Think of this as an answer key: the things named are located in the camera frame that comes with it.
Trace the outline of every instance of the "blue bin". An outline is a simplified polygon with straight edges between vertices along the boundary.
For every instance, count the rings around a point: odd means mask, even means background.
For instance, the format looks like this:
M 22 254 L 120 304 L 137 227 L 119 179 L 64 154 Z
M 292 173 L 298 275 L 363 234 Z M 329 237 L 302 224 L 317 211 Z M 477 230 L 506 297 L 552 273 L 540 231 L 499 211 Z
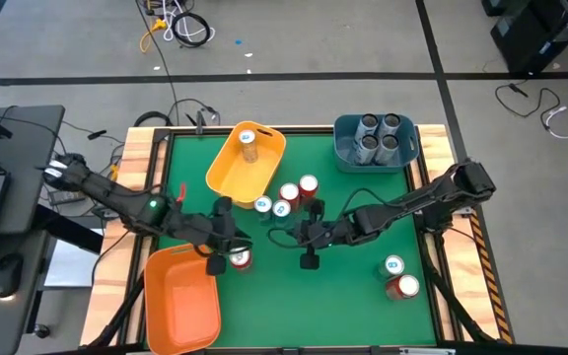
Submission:
M 354 134 L 359 125 L 362 114 L 346 114 L 336 119 L 334 122 L 334 159 L 336 166 L 344 173 L 399 173 L 402 172 L 411 161 L 418 157 L 418 138 L 415 125 L 408 118 L 401 114 L 400 126 L 395 133 L 398 139 L 398 152 L 389 166 L 358 166 L 352 162 L 352 152 L 354 146 Z M 384 114 L 377 114 L 376 117 L 383 119 Z

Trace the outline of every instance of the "soda can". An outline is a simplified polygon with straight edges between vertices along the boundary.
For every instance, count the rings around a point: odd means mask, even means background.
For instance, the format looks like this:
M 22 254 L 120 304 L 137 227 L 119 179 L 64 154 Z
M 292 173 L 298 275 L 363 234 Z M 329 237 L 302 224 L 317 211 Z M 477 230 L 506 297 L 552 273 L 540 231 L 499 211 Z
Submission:
M 302 199 L 308 199 L 309 197 L 315 197 L 317 190 L 320 188 L 320 182 L 315 176 L 305 175 L 300 178 L 300 194 Z
M 248 271 L 253 264 L 253 255 L 251 254 L 251 250 L 247 248 L 231 249 L 231 253 L 229 254 L 229 262 L 238 271 Z
M 390 255 L 379 262 L 375 268 L 377 278 L 382 282 L 387 282 L 396 276 L 400 276 L 404 271 L 404 261 L 398 255 Z
M 300 207 L 300 189 L 294 183 L 284 183 L 280 187 L 280 199 L 288 201 L 292 211 L 297 211 Z
M 368 165 L 372 163 L 374 155 L 379 148 L 379 140 L 375 136 L 368 134 L 364 136 L 354 150 L 352 161 L 356 165 Z
M 354 146 L 356 147 L 361 139 L 368 134 L 374 134 L 379 126 L 378 118 L 371 113 L 364 114 L 359 121 L 359 126 L 354 134 Z
M 255 144 L 255 132 L 252 130 L 244 130 L 239 134 L 241 146 L 243 150 L 243 158 L 247 163 L 255 163 L 257 161 L 257 145 Z
M 387 297 L 396 301 L 413 298 L 419 291 L 420 283 L 411 275 L 394 277 L 385 284 Z
M 374 155 L 374 162 L 377 165 L 387 166 L 393 161 L 395 152 L 398 151 L 398 139 L 391 134 L 381 138 L 379 149 L 376 150 Z
M 273 212 L 271 208 L 273 207 L 273 202 L 268 196 L 259 197 L 254 203 L 253 208 L 259 214 L 258 221 L 261 225 L 268 225 L 273 222 Z
M 382 139 L 388 134 L 395 134 L 400 126 L 400 116 L 395 113 L 387 114 L 381 123 L 379 123 L 379 130 L 376 131 L 376 136 Z
M 277 200 L 273 203 L 273 218 L 275 227 L 286 228 L 291 218 L 291 204 L 285 200 Z

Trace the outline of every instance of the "plastic tray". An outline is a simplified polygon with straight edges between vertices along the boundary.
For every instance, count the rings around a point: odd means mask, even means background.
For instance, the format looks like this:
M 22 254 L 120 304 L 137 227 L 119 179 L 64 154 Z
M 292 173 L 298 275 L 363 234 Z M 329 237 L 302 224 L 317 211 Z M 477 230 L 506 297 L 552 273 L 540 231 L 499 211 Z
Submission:
M 255 132 L 254 163 L 245 162 L 238 137 L 246 129 Z M 231 197 L 236 205 L 251 209 L 275 175 L 285 148 L 286 138 L 279 131 L 251 121 L 240 122 L 207 171 L 207 185 L 219 195 Z
M 398 152 L 390 166 L 358 166 L 351 160 L 350 152 L 354 143 L 354 134 L 359 125 L 361 114 L 342 115 L 334 122 L 334 159 L 336 166 L 344 173 L 399 173 L 412 160 L 418 157 L 418 138 L 415 125 L 406 116 L 399 114 L 400 126 L 395 133 L 398 138 Z M 377 114 L 381 120 L 385 114 Z
M 183 354 L 211 345 L 221 330 L 216 278 L 192 245 L 155 252 L 144 269 L 148 346 Z

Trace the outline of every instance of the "gray concrete floor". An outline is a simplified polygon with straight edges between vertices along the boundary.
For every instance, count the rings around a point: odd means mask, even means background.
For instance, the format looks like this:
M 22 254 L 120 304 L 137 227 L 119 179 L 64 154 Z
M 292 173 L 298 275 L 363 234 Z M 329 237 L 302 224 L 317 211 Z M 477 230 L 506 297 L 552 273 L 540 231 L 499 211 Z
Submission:
M 505 72 L 489 36 L 494 20 L 478 1 L 425 3 L 446 72 Z M 198 0 L 195 12 L 216 28 L 216 37 L 206 47 L 185 49 L 158 35 L 172 74 L 433 70 L 412 0 Z M 8 0 L 0 15 L 0 78 L 164 75 L 154 70 L 161 65 L 155 49 L 139 52 L 144 31 L 129 1 Z M 568 71 L 568 49 L 555 63 L 559 69 L 551 71 Z M 537 116 L 522 119 L 500 107 L 494 89 L 503 83 L 449 86 L 466 149 L 499 188 L 484 211 L 517 341 L 568 346 L 568 141 L 549 136 Z M 541 87 L 554 90 L 568 106 L 568 80 L 528 82 L 527 100 L 502 97 L 529 110 Z M 447 123 L 435 81 L 181 83 L 176 89 L 179 98 L 201 99 L 220 110 L 225 124 L 331 123 L 363 111 L 399 111 L 416 123 Z M 171 102 L 168 84 L 0 87 L 0 107 L 65 105 L 66 120 L 118 138 L 138 115 L 166 111 Z M 568 110 L 553 126 L 568 133 Z M 91 167 L 106 164 L 111 141 L 89 143 L 85 133 L 66 126 L 60 134 L 68 150 L 86 155 Z M 78 344 L 89 292 L 47 293 L 44 299 L 39 320 L 58 330 L 48 340 L 24 338 L 20 354 Z

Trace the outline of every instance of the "computer mouse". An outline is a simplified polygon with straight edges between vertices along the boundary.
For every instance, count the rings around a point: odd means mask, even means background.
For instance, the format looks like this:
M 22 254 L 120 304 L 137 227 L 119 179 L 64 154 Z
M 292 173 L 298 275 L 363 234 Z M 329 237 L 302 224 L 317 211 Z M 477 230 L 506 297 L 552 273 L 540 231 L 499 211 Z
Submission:
M 0 258 L 0 298 L 10 297 L 19 290 L 23 266 L 24 258 L 17 252 Z

